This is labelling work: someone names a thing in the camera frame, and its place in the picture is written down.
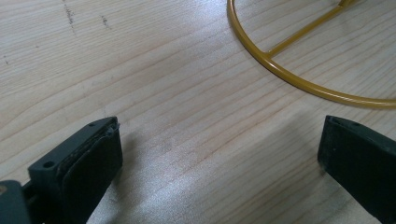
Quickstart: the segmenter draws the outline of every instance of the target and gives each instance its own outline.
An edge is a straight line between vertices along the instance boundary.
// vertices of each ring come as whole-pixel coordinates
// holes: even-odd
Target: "black plastic piece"
[[[382,223],[396,222],[396,142],[328,116],[318,161],[370,214]]]
[[[23,188],[0,182],[13,187],[0,195],[0,223],[86,223],[122,166],[119,127],[115,117],[90,123],[32,164]]]
[[[8,180],[0,182],[0,223],[31,223],[22,187],[17,181]]]

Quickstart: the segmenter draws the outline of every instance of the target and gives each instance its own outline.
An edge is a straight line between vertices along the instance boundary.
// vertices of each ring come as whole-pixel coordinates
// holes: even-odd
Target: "small hole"
[[[43,164],[43,167],[44,167],[44,168],[50,168],[50,167],[52,167],[53,165],[55,165],[55,162],[53,162],[53,161],[47,161],[46,163]]]

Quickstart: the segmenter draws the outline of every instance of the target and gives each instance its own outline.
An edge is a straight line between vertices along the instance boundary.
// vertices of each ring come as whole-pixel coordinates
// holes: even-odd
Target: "wooden table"
[[[336,0],[237,0],[268,49]],[[258,64],[225,0],[0,3],[0,179],[117,116],[124,166],[90,223],[376,223],[317,162],[326,115],[396,139],[396,111],[340,105]],[[361,96],[396,98],[396,1],[366,0],[276,56]]]

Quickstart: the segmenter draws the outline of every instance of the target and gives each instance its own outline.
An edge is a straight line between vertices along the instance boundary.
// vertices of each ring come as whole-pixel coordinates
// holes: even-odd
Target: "yellow wire stand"
[[[287,46],[289,46],[296,40],[300,39],[307,33],[311,32],[313,29],[320,26],[322,23],[333,18],[335,15],[337,15],[342,10],[344,10],[346,7],[350,6],[353,2],[355,2],[355,0],[342,0],[337,7],[325,13],[323,16],[319,17],[315,21],[309,23],[303,29],[291,35],[290,37],[283,40],[279,44],[275,45],[272,49],[268,50],[267,52],[258,49],[256,45],[250,40],[248,35],[245,33],[236,15],[234,0],[228,0],[227,8],[228,8],[228,14],[230,17],[231,25],[236,35],[238,36],[239,40],[245,46],[245,48],[259,63],[261,63],[264,67],[266,67],[268,70],[270,70],[278,77],[289,82],[289,84],[299,88],[300,90],[314,94],[318,97],[322,97],[324,99],[335,101],[345,105],[355,105],[355,106],[363,106],[363,107],[371,107],[371,108],[396,108],[396,100],[360,97],[360,96],[350,95],[350,94],[342,93],[340,91],[333,91],[321,87],[317,84],[314,84],[300,77],[297,77],[292,72],[288,71],[287,69],[283,68],[282,66],[280,66],[279,64],[277,64],[272,60],[272,58],[275,55],[277,55],[280,51],[282,51]]]

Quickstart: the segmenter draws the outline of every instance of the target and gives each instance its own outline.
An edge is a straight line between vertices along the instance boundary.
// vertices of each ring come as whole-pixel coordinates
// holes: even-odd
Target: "scratch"
[[[76,34],[73,26],[73,23],[75,22],[73,16],[75,15],[75,13],[67,6],[66,0],[62,1],[64,2],[64,11],[66,12],[67,19],[69,19],[69,24],[72,27],[73,33]]]
[[[111,30],[111,28],[110,28],[110,26],[108,25],[108,22],[107,22],[107,19],[106,19],[105,16],[102,16],[102,21],[103,21],[103,25],[104,25],[106,28],[108,28],[108,29]]]

